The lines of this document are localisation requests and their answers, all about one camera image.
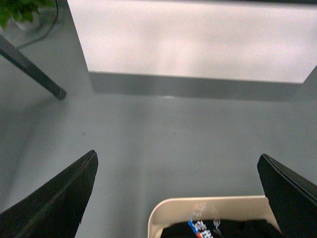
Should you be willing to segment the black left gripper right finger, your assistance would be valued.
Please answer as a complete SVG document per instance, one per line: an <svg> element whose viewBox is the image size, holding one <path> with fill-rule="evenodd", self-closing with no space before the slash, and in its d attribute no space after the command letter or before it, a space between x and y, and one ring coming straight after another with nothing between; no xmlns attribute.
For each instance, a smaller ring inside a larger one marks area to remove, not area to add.
<svg viewBox="0 0 317 238"><path fill-rule="evenodd" d="M317 186L273 157L262 154L258 173L285 238L317 236Z"/></svg>

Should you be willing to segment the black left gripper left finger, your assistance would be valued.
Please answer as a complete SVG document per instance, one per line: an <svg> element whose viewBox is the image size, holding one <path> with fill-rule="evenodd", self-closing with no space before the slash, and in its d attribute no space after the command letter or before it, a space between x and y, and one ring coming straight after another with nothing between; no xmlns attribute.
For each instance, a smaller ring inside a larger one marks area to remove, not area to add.
<svg viewBox="0 0 317 238"><path fill-rule="evenodd" d="M73 238L91 197L98 156L91 150L0 214L2 238Z"/></svg>

